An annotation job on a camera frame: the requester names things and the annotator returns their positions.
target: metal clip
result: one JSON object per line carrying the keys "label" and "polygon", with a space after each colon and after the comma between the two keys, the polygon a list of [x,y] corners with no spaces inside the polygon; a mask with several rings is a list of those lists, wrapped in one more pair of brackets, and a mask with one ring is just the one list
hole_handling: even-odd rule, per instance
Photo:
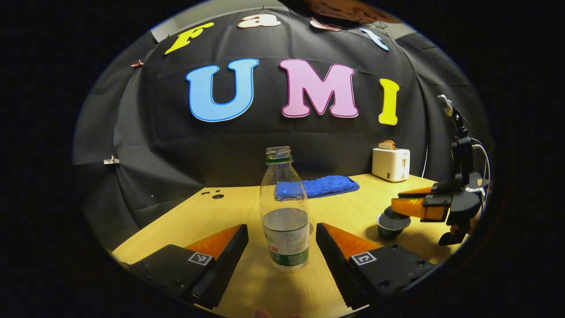
{"label": "metal clip", "polygon": [[133,68],[138,68],[138,67],[143,66],[143,64],[144,64],[144,63],[141,62],[141,60],[139,59],[139,60],[137,60],[137,63],[132,64],[131,67],[133,67]]}
{"label": "metal clip", "polygon": [[104,160],[104,164],[115,165],[115,164],[120,164],[120,161],[118,160],[118,158],[114,158],[114,156],[112,156],[112,158]]}

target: white toaster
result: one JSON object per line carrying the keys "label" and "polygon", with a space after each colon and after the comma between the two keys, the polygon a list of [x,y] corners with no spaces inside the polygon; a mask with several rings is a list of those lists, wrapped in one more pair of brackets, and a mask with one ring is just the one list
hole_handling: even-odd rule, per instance
{"label": "white toaster", "polygon": [[399,182],[410,174],[410,150],[373,149],[372,174],[382,179]]}

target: white cable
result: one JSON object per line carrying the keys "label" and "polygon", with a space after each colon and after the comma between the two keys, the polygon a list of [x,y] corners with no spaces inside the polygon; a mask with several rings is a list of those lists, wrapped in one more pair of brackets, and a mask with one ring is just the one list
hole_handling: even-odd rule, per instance
{"label": "white cable", "polygon": [[[487,168],[487,170],[488,170],[488,173],[489,173],[489,180],[490,180],[490,162],[489,162],[489,156],[487,156],[486,150],[485,150],[485,148],[483,147],[482,144],[475,144],[475,145],[473,145],[473,149],[477,149],[477,148],[478,148],[478,149],[481,149],[482,152],[483,152],[483,154],[485,155],[485,159],[486,159],[486,168]],[[488,196],[489,196],[489,189],[490,189],[490,185],[489,185],[488,188],[486,188],[485,201],[487,200],[487,198],[488,198]]]}
{"label": "white cable", "polygon": [[[478,142],[481,146],[483,145],[483,143],[479,140],[479,139],[475,139],[475,138],[470,138],[473,141]],[[483,170],[483,177],[486,175],[486,160],[485,160],[485,169]]]}
{"label": "white cable", "polygon": [[424,178],[425,164],[428,162],[428,146],[425,147],[425,160],[424,160],[424,170],[422,170],[422,178]]}
{"label": "white cable", "polygon": [[479,211],[479,214],[483,212],[483,210],[485,209],[485,201],[486,201],[486,194],[485,194],[485,190],[482,187],[476,188],[476,189],[471,189],[471,188],[465,188],[465,191],[467,192],[478,192],[481,194],[481,211]]}

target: plastic water bottle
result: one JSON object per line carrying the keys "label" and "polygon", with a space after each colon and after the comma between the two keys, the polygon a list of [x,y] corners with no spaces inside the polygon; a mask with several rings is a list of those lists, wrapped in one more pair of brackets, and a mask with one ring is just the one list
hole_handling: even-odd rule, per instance
{"label": "plastic water bottle", "polygon": [[308,264],[308,197],[292,167],[290,147],[270,147],[266,155],[259,194],[263,231],[275,268],[294,273]]}

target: pink letter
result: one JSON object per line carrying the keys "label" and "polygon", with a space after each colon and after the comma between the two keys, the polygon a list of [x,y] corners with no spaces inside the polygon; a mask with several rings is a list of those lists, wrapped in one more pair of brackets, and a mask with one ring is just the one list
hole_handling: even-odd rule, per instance
{"label": "pink letter", "polygon": [[284,59],[279,66],[288,75],[288,104],[282,108],[287,117],[304,117],[310,108],[304,104],[304,91],[319,115],[325,112],[329,99],[334,99],[330,114],[336,117],[356,117],[359,114],[353,101],[351,77],[355,71],[345,65],[334,64],[324,80],[316,74],[310,64],[301,59]]}

